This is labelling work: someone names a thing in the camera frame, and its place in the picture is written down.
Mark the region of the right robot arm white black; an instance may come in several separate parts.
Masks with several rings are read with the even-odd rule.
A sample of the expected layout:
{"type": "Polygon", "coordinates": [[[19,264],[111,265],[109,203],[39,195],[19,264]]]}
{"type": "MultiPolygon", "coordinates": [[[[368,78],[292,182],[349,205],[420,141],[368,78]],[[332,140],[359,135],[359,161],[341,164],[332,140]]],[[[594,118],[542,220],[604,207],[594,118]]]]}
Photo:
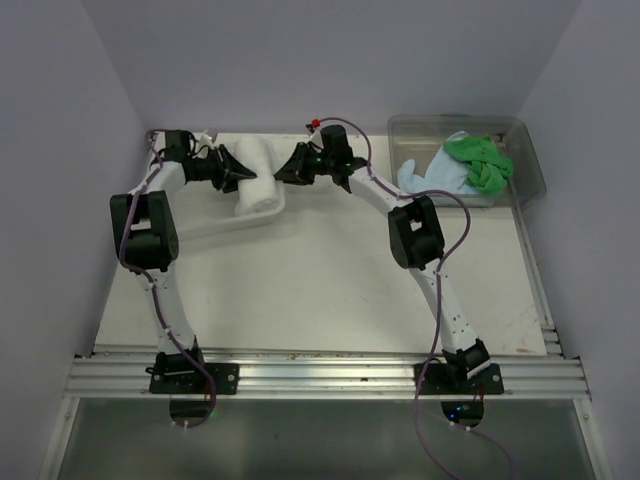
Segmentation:
{"type": "Polygon", "coordinates": [[[300,143],[275,178],[288,184],[310,185],[318,175],[329,175],[338,186],[387,217],[391,254],[413,276],[434,315],[435,343],[442,347],[447,384],[457,392],[470,391],[489,367],[490,355],[450,283],[445,261],[453,251],[445,249],[430,196],[401,192],[377,176],[371,165],[354,156],[348,147],[319,152],[309,143],[300,143]]]}

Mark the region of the green towel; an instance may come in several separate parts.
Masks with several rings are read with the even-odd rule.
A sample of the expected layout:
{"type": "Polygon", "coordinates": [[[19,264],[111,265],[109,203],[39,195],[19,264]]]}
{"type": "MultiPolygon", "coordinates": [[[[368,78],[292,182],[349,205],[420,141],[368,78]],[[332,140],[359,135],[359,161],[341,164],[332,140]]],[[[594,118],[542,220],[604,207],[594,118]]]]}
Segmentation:
{"type": "Polygon", "coordinates": [[[466,184],[480,194],[501,194],[514,174],[514,165],[490,136],[466,135],[447,140],[444,151],[467,171],[466,184]]]}

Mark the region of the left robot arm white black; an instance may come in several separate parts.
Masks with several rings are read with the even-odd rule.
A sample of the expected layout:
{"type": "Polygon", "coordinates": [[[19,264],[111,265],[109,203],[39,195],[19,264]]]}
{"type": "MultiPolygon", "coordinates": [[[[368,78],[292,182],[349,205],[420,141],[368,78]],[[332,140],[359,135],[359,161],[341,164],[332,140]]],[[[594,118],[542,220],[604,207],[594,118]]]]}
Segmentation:
{"type": "Polygon", "coordinates": [[[157,319],[160,365],[155,374],[161,378],[172,374],[175,384],[193,393],[207,383],[208,369],[178,291],[175,262],[180,245],[171,198],[189,182],[209,181],[215,189],[230,193],[240,181],[257,175],[224,146],[204,158],[194,156],[188,147],[170,148],[168,159],[164,152],[152,148],[152,161],[141,182],[130,192],[111,197],[111,222],[117,258],[141,282],[157,319]]]}

